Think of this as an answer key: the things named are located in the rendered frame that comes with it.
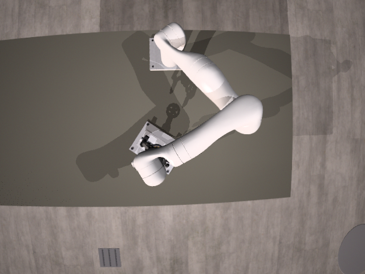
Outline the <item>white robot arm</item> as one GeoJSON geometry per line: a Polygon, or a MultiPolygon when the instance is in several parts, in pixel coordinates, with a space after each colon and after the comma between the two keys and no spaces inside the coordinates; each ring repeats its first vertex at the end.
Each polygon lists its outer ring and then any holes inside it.
{"type": "Polygon", "coordinates": [[[238,96],[222,71],[207,56],[182,51],[186,35],[178,23],[171,22],[165,26],[155,34],[154,40],[161,50],[162,63],[167,67],[178,65],[220,111],[173,142],[135,156],[132,165],[149,186],[157,186],[164,181],[167,175],[164,158],[172,166],[180,166],[232,130],[242,134],[256,132],[263,115],[261,101],[253,95],[238,96]]]}

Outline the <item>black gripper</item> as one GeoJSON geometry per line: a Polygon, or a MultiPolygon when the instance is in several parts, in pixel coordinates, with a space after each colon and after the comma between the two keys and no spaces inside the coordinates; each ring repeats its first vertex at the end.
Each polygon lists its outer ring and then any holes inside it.
{"type": "MultiPolygon", "coordinates": [[[[151,143],[150,142],[147,142],[147,140],[146,139],[144,139],[141,143],[140,143],[140,146],[141,147],[145,147],[146,149],[145,150],[148,150],[148,149],[150,149],[150,148],[157,148],[157,147],[154,147],[153,145],[151,145],[151,143]]],[[[165,169],[167,169],[168,167],[169,167],[169,163],[166,163],[167,161],[165,160],[165,158],[164,158],[164,162],[163,162],[163,164],[164,164],[164,166],[165,166],[165,169]]]]}

